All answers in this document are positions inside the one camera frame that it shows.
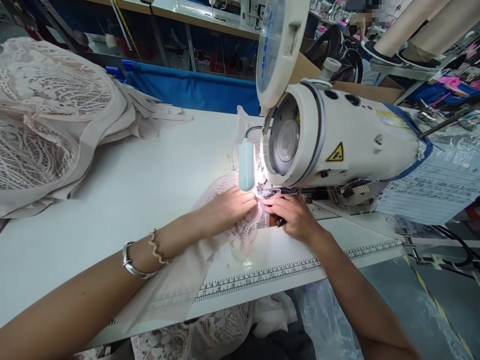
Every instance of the white tube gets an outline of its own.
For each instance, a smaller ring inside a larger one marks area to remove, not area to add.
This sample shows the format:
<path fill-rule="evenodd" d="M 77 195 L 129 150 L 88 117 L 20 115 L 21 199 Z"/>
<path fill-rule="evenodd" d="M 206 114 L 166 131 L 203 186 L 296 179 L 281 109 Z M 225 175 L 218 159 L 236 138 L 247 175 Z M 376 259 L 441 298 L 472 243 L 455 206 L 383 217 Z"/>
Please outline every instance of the white tube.
<path fill-rule="evenodd" d="M 409 42 L 403 56 L 428 62 L 443 54 L 480 20 L 480 1 L 450 0 Z"/>
<path fill-rule="evenodd" d="M 391 58 L 435 11 L 437 5 L 438 0 L 413 0 L 373 48 Z"/>

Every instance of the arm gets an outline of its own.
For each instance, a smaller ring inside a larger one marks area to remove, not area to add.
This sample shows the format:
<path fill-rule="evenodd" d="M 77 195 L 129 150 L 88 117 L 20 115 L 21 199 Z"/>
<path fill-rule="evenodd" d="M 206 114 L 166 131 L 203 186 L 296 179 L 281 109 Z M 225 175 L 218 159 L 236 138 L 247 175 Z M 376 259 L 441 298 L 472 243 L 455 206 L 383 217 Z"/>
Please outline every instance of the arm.
<path fill-rule="evenodd" d="M 283 217 L 284 231 L 308 245 L 323 265 L 335 296 L 355 331 L 366 360 L 419 360 L 387 303 L 335 241 L 315 221 L 302 197 L 290 201 L 276 194 L 263 201 L 265 210 Z"/>
<path fill-rule="evenodd" d="M 200 239 L 230 229 L 256 204 L 251 192 L 231 188 L 201 209 L 159 229 L 157 251 L 164 259 L 170 259 Z M 132 265 L 143 273 L 160 268 L 149 239 L 147 236 L 128 248 Z M 122 266 L 122 252 L 116 252 L 0 328 L 0 359 L 68 358 L 95 337 L 144 284 L 145 280 Z"/>

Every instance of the forearm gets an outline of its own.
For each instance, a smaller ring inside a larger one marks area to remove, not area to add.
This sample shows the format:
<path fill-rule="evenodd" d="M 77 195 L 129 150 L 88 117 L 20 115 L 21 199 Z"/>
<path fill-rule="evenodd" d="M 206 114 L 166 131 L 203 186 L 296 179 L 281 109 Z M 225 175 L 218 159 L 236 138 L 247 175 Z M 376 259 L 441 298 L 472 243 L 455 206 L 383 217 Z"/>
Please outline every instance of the forearm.
<path fill-rule="evenodd" d="M 411 350 L 397 317 L 365 279 L 329 232 L 311 245 L 331 287 L 358 338 Z"/>
<path fill-rule="evenodd" d="M 201 235 L 189 215 L 156 234 L 158 252 L 178 255 Z M 132 265 L 152 273 L 160 263 L 150 236 L 128 248 Z M 0 359 L 67 359 L 84 347 L 145 284 L 122 265 L 121 251 L 56 288 L 0 329 Z"/>

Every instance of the warning label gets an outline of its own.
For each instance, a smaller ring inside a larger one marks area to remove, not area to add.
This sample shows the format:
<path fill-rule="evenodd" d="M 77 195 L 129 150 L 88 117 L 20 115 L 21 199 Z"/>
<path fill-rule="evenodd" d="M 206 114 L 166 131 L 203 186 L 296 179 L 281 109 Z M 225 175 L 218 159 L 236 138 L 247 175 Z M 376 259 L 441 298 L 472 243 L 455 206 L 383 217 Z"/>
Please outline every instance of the warning label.
<path fill-rule="evenodd" d="M 344 154 L 344 144 L 343 142 L 339 143 L 335 151 L 331 153 L 326 163 L 341 163 L 345 158 Z"/>
<path fill-rule="evenodd" d="M 399 118 L 397 115 L 395 115 L 393 112 L 376 110 L 375 113 L 381 120 L 381 122 L 385 125 L 394 126 L 397 128 L 410 129 L 407 123 L 401 118 Z"/>

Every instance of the cardboard box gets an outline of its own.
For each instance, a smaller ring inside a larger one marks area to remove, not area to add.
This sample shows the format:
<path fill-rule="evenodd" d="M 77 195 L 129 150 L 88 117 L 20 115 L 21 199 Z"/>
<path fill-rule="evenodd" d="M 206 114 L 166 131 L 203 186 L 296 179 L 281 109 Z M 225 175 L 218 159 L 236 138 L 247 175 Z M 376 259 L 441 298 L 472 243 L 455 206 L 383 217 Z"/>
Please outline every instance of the cardboard box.
<path fill-rule="evenodd" d="M 333 83 L 333 89 L 357 95 L 359 98 L 384 104 L 393 104 L 395 100 L 397 100 L 405 92 L 403 87 L 398 85 L 388 76 L 380 83 L 379 86 L 335 81 Z"/>
<path fill-rule="evenodd" d="M 302 79 L 317 79 L 322 71 L 313 65 L 302 53 L 298 55 L 289 84 L 298 84 Z M 362 85 L 353 82 L 335 81 L 334 90 L 344 91 L 360 98 L 379 103 L 393 104 L 405 92 L 404 88 L 386 77 L 379 86 Z"/>

